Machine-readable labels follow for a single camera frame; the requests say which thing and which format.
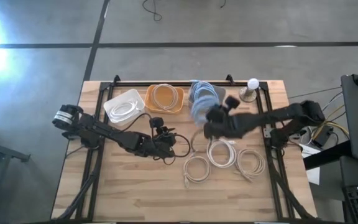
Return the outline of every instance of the wooden tabletop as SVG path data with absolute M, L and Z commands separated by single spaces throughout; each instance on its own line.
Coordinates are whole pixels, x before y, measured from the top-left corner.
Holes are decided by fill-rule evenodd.
M 288 105 L 284 82 L 267 81 L 273 109 Z M 100 82 L 84 82 L 79 106 L 85 113 L 93 114 L 99 93 Z M 113 97 L 124 93 L 131 87 L 114 87 Z M 135 87 L 145 99 L 147 87 Z M 187 87 L 183 87 L 187 99 Z M 239 87 L 225 87 L 226 96 L 238 97 Z M 235 112 L 258 113 L 256 101 L 242 102 Z M 161 116 L 165 125 L 176 128 L 178 134 L 191 138 L 196 126 L 190 116 L 188 102 L 178 115 L 151 113 Z M 150 133 L 148 118 L 141 118 L 130 130 Z M 207 140 L 202 135 L 195 140 L 198 155 L 207 158 Z M 76 149 L 79 141 L 69 143 L 68 152 Z M 177 138 L 174 145 L 176 154 L 187 151 L 186 142 Z M 237 151 L 253 149 L 265 157 L 265 148 L 260 128 L 246 134 L 243 139 L 236 139 Z M 81 185 L 85 166 L 86 149 L 82 149 L 65 160 L 62 176 L 52 217 L 58 217 L 74 199 Z M 216 149 L 214 158 L 223 163 L 227 159 L 224 149 Z M 137 157 L 120 148 L 115 142 L 106 141 L 101 167 L 98 196 L 94 211 L 96 222 L 138 221 L 138 222 L 239 222 L 239 221 L 275 221 L 272 188 L 267 169 L 254 179 L 253 183 L 235 174 L 234 166 L 220 169 L 211 166 L 211 175 L 201 184 L 191 183 L 188 189 L 183 182 L 183 163 L 186 158 L 177 158 L 170 165 L 152 158 Z M 300 203 L 312 215 L 316 216 L 305 166 L 301 152 L 295 146 L 288 146 L 284 156 L 288 181 L 292 192 Z M 251 169 L 255 163 L 252 156 L 244 156 L 243 165 Z M 204 166 L 201 162 L 189 165 L 191 174 L 202 175 Z M 285 211 L 284 196 L 280 192 L 282 207 Z M 88 210 L 86 197 L 85 211 Z

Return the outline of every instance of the coiled white cable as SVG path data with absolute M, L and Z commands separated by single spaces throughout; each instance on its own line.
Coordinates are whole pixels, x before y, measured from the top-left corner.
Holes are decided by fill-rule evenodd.
M 245 154 L 252 154 L 257 159 L 256 166 L 250 172 L 247 172 L 241 165 L 241 159 Z M 249 182 L 252 182 L 253 178 L 257 177 L 265 170 L 266 162 L 265 159 L 262 157 L 262 155 L 260 155 L 257 151 L 252 149 L 243 149 L 237 155 L 236 167 L 239 173 L 245 179 L 247 179 Z
M 164 106 L 160 102 L 157 101 L 156 92 L 159 88 L 161 88 L 163 86 L 169 88 L 172 91 L 172 101 L 168 106 Z M 178 91 L 177 91 L 177 89 L 175 89 L 175 87 L 173 87 L 169 84 L 159 84 L 159 85 L 155 86 L 152 91 L 151 97 L 152 97 L 152 101 L 153 101 L 154 105 L 158 106 L 159 108 L 161 108 L 163 110 L 167 110 L 167 111 L 174 108 L 176 106 L 176 104 L 178 103 Z
M 131 100 L 120 103 L 110 110 L 110 118 L 115 122 L 124 121 L 135 114 L 139 109 L 137 108 L 137 101 Z
M 185 187 L 188 188 L 189 187 L 189 183 L 190 181 L 193 183 L 201 183 L 206 181 L 206 179 L 208 179 L 209 175 L 211 174 L 211 166 L 209 165 L 209 162 L 202 156 L 196 156 L 196 150 L 193 147 L 193 142 L 195 140 L 195 137 L 201 133 L 203 130 L 199 129 L 197 130 L 193 137 L 190 140 L 190 147 L 192 150 L 191 156 L 185 161 L 185 163 L 183 164 L 183 178 L 185 179 Z M 202 177 L 192 177 L 189 172 L 188 172 L 188 165 L 191 161 L 195 161 L 195 160 L 199 160 L 202 161 L 205 164 L 205 174 Z
M 236 162 L 236 156 L 237 156 L 236 150 L 233 147 L 234 143 L 235 142 L 227 141 L 225 139 L 218 139 L 218 140 L 210 141 L 209 146 L 206 149 L 206 154 L 208 156 L 209 161 L 211 161 L 211 163 L 218 168 L 227 168 L 227 167 L 233 165 Z M 229 160 L 225 164 L 217 163 L 212 156 L 213 149 L 216 146 L 221 145 L 221 144 L 224 144 L 226 146 L 227 150 L 229 151 Z

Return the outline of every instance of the black metal frame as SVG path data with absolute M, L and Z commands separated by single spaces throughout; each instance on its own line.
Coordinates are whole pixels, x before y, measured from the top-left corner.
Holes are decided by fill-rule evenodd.
M 191 82 L 120 82 L 120 81 L 121 81 L 121 79 L 119 78 L 119 76 L 116 76 L 113 82 L 101 82 L 100 88 L 99 88 L 98 101 L 97 101 L 96 108 L 95 108 L 95 117 L 97 119 L 99 119 L 99 115 L 101 112 L 104 92 L 106 90 L 108 90 L 108 99 L 111 99 L 114 87 L 150 86 L 150 85 L 159 84 L 159 83 L 168 83 L 173 86 L 190 86 L 191 85 Z M 231 87 L 247 86 L 247 82 L 235 82 L 233 80 L 233 77 L 231 77 L 231 75 L 227 75 L 226 81 L 210 82 L 210 83 L 213 85 L 217 85 L 217 86 L 231 86 Z M 273 108 L 272 108 L 272 102 L 270 99 L 268 84 L 267 84 L 267 82 L 260 82 L 260 90 L 257 90 L 257 99 L 256 99 L 259 113 L 264 112 L 260 91 L 263 91 L 263 93 L 265 95 L 267 110 L 272 111 Z M 107 115 L 104 116 L 103 122 L 108 123 Z M 280 203 L 280 197 L 279 197 L 278 187 L 277 187 L 277 184 L 278 184 L 277 178 L 274 178 L 274 176 L 273 176 L 273 175 L 277 174 L 277 171 L 276 171 L 274 163 L 273 163 L 272 148 L 270 146 L 270 138 L 266 137 L 268 134 L 268 133 L 266 133 L 267 126 L 261 126 L 261 128 L 262 128 L 262 135 L 264 138 L 268 171 L 269 171 L 269 175 L 270 175 L 270 183 L 272 186 L 273 200 L 274 200 L 274 204 L 275 204 L 277 220 L 282 220 L 285 217 L 283 216 L 283 210 L 282 210 L 282 206 Z M 97 155 L 96 164 L 94 166 L 94 169 L 93 169 L 92 173 L 90 174 L 92 156 L 95 151 L 98 153 L 98 155 Z M 59 219 L 52 220 L 54 223 L 84 223 L 84 222 L 92 222 L 93 221 L 94 206 L 96 204 L 96 196 L 97 196 L 97 191 L 98 191 L 99 175 L 100 175 L 100 170 L 101 170 L 101 166 L 102 166 L 101 161 L 102 161 L 102 157 L 103 157 L 103 152 L 104 152 L 104 140 L 101 141 L 101 145 L 97 149 L 88 150 L 88 153 L 86 155 L 86 160 L 85 160 L 85 168 L 84 168 L 84 172 L 83 172 L 81 190 L 79 192 L 80 198 L 78 199 L 78 195 L 77 195 L 77 197 L 75 199 L 75 200 L 77 200 L 77 202 L 75 203 L 75 206 L 72 208 L 72 212 L 70 214 L 70 216 L 71 216 L 73 214 L 74 210 L 76 210 L 75 218 L 69 219 L 69 220 L 67 218 L 63 219 L 63 220 L 59 220 Z M 282 177 L 282 180 L 283 180 L 282 184 L 285 184 L 287 186 L 287 189 L 289 190 L 287 174 L 285 172 L 284 161 L 283 161 L 283 157 L 280 153 L 277 154 L 277 161 L 278 161 L 280 176 Z M 88 210 L 88 214 L 87 214 L 86 218 L 84 218 L 83 217 L 84 197 L 85 197 L 85 193 L 89 189 L 90 185 L 92 185 L 93 187 L 92 187 L 91 195 L 90 195 L 91 198 L 89 201 L 89 210 Z M 289 197 L 286 197 L 286 206 L 287 206 L 287 211 L 288 211 L 288 218 L 296 220 L 295 214 L 293 211 L 293 205 L 292 205 L 291 201 L 289 200 Z

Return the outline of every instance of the blue cable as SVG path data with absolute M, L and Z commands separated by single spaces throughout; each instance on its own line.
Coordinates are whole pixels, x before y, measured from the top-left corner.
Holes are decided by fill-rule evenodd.
M 205 113 L 210 107 L 219 104 L 219 96 L 215 92 L 214 87 L 208 82 L 192 80 L 194 82 L 191 87 L 190 97 L 193 99 L 191 107 L 191 116 L 197 125 L 207 122 Z M 208 91 L 208 94 L 200 96 L 202 91 Z

